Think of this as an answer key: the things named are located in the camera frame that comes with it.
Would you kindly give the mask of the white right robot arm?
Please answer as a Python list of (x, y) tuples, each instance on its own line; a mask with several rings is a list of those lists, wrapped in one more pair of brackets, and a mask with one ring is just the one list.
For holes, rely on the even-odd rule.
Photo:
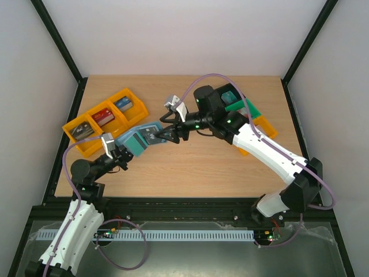
[(218, 89), (210, 85), (194, 91), (198, 111), (190, 113), (179, 97), (171, 95), (164, 106), (168, 112), (160, 118), (168, 126), (156, 137), (173, 143), (188, 140), (189, 133), (209, 129), (212, 135), (252, 154), (272, 169), (286, 184), (284, 189), (262, 195), (253, 205), (252, 221), (264, 226), (277, 213), (291, 210), (304, 213), (322, 186), (322, 162), (310, 160), (281, 147), (251, 126), (251, 120), (230, 105), (240, 101), (231, 84)]

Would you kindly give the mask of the blue card holder wallet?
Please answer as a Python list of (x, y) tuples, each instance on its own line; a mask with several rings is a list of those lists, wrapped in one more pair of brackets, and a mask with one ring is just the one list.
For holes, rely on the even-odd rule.
[(117, 137), (115, 139), (115, 144), (117, 146), (124, 145), (131, 154), (133, 154), (134, 156), (140, 156), (148, 147), (152, 145), (148, 145), (146, 143), (146, 141), (139, 134), (138, 130), (143, 127), (152, 125), (157, 126), (158, 130), (163, 129), (159, 121), (153, 121), (142, 125), (137, 125), (126, 131), (124, 134)]

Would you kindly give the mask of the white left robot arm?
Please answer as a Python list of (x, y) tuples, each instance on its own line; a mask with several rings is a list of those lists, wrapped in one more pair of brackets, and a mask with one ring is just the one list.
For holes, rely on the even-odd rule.
[(80, 194), (73, 194), (67, 214), (47, 250), (39, 261), (29, 262), (25, 276), (76, 276), (81, 259), (109, 208), (103, 197), (104, 184), (97, 180), (115, 167), (127, 170), (131, 154), (126, 147), (116, 146), (112, 154), (103, 154), (94, 161), (73, 162), (71, 180)]

